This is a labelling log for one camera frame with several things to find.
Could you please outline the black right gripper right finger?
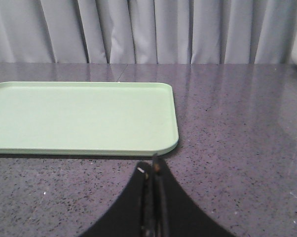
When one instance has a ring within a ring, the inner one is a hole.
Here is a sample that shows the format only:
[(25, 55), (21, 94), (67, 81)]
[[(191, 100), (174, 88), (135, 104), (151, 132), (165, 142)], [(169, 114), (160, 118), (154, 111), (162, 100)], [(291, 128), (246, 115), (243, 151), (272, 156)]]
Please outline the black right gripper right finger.
[(158, 237), (234, 236), (194, 203), (164, 159), (153, 156), (152, 174)]

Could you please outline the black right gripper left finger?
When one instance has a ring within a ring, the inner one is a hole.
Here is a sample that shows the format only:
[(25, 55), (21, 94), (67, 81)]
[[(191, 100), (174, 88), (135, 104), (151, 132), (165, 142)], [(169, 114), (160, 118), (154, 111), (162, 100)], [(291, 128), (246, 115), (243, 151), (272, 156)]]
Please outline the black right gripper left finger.
[(108, 211), (82, 237), (139, 237), (142, 233), (142, 210), (146, 175), (150, 165), (137, 163), (122, 193)]

